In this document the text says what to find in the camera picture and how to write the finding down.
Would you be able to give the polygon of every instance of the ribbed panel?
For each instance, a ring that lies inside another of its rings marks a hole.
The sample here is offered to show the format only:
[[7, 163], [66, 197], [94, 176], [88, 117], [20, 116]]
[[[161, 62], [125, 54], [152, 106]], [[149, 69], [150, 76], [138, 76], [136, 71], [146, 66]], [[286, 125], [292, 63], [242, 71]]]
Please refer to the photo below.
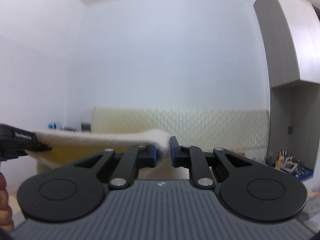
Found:
[[89, 216], [65, 224], [26, 221], [16, 240], [309, 240], [314, 235], [297, 220], [261, 225], [226, 211], [212, 191], [188, 180], [136, 181], [112, 191]]

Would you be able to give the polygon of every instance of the white wall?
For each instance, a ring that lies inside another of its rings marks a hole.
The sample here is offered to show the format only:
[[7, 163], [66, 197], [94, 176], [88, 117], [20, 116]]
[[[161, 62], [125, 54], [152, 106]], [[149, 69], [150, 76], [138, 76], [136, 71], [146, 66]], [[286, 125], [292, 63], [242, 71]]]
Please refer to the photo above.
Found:
[[93, 106], [268, 109], [267, 62], [246, 0], [112, 0], [89, 7], [68, 71], [67, 124]]
[[[66, 118], [66, 68], [84, 5], [0, 0], [0, 122], [33, 130]], [[9, 189], [35, 174], [29, 157], [1, 164]]]

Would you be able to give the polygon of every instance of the silver screw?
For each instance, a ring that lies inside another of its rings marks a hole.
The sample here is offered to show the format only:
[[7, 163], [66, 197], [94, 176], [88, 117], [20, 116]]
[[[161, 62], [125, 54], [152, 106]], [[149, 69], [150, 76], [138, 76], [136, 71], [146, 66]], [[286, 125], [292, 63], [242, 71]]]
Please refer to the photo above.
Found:
[[117, 187], [120, 187], [120, 186], [123, 186], [127, 183], [127, 181], [123, 178], [114, 178], [110, 181], [110, 184], [113, 185], [113, 186], [117, 186]]
[[209, 178], [201, 178], [201, 179], [198, 179], [198, 184], [200, 186], [211, 186], [213, 184], [213, 180], [212, 179], [209, 179]]

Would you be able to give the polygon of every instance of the finger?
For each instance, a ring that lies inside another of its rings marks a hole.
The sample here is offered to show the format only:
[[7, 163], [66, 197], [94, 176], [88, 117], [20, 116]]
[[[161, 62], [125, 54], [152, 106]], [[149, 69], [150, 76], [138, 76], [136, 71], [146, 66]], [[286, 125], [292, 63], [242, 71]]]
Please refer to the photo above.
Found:
[[4, 175], [0, 172], [0, 189], [5, 189], [7, 187], [7, 182], [5, 181]]
[[12, 220], [12, 209], [8, 206], [7, 210], [0, 210], [0, 226], [5, 226]]
[[7, 225], [5, 226], [0, 226], [5, 232], [10, 233], [13, 231], [14, 229], [14, 223], [11, 220]]
[[0, 209], [6, 210], [9, 205], [9, 194], [6, 189], [0, 190]]

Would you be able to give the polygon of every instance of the textured padded panel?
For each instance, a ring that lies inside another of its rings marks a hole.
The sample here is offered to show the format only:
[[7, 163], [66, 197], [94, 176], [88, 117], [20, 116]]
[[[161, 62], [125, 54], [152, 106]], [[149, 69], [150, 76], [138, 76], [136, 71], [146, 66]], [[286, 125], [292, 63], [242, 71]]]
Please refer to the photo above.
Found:
[[189, 180], [135, 181], [112, 191], [89, 216], [65, 224], [27, 220], [16, 240], [309, 240], [314, 235], [297, 220], [256, 224], [229, 213], [215, 193]]
[[91, 129], [95, 133], [129, 133], [158, 128], [176, 136], [180, 145], [203, 151], [215, 147], [253, 151], [258, 161], [266, 155], [269, 112], [244, 110], [159, 110], [96, 107]]

